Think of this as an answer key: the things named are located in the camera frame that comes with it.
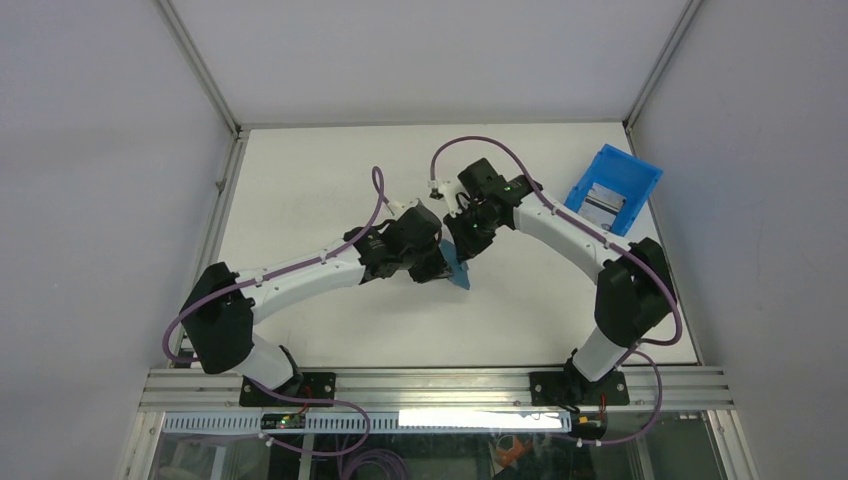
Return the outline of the teal leather card holder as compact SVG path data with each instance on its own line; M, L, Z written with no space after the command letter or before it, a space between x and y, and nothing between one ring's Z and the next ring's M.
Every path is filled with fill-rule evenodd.
M468 291L471 288L468 266L465 262L459 261L456 246L450 241L443 239L439 243L439 248L451 271L447 280L452 285Z

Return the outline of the blue plastic bin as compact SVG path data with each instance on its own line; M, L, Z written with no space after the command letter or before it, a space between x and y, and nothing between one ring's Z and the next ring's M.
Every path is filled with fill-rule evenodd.
M605 231L625 236L662 175L662 169L605 144L564 206Z

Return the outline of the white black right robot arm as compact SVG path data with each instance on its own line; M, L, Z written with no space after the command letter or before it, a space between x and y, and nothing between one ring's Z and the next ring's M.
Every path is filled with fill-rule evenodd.
M667 316L677 300L661 245L645 238L630 243L565 212L527 173L506 179L487 159L461 171L455 181L429 182L431 196L446 202L444 219L458 262L488 248L507 227L532 237L590 280L595 292L595 327L566 363L566 396L588 405L604 389L603 378Z

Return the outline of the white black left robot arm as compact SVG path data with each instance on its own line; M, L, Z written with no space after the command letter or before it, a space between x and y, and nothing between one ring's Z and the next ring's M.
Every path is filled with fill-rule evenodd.
M301 301L405 271L416 283L446 279L442 223L425 206L397 219L356 227L322 251L273 267L236 272L208 267L193 287L180 322L197 362L209 375L235 372L277 406L294 403L303 375L291 352L255 333L255 325Z

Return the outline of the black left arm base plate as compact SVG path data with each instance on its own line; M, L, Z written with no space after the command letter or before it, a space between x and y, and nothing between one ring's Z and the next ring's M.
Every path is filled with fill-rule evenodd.
M244 378L238 404L241 407L303 407L304 400L334 399L337 374L330 371L313 371L301 373L299 379L293 379L275 389L278 395L295 398L295 401L285 401L271 396L258 388L254 382Z

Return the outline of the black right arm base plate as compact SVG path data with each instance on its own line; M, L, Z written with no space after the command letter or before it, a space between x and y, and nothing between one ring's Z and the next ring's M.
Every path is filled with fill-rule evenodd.
M528 374L533 406L626 406L630 396L625 376L612 371L589 382L570 371L533 371Z

